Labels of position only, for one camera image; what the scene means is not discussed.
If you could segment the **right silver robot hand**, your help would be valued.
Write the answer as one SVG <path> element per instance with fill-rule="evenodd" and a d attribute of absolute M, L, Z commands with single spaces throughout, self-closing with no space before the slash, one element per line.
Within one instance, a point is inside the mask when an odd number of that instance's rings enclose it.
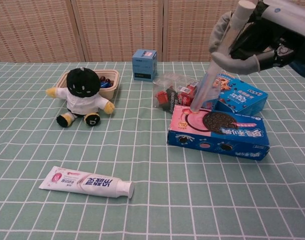
<path fill-rule="evenodd" d="M 305 78 L 304 7 L 287 0 L 258 0 L 249 26 L 225 55 L 218 48 L 233 14 L 224 13 L 209 37 L 209 53 L 217 65 L 239 75 L 288 65 Z"/>

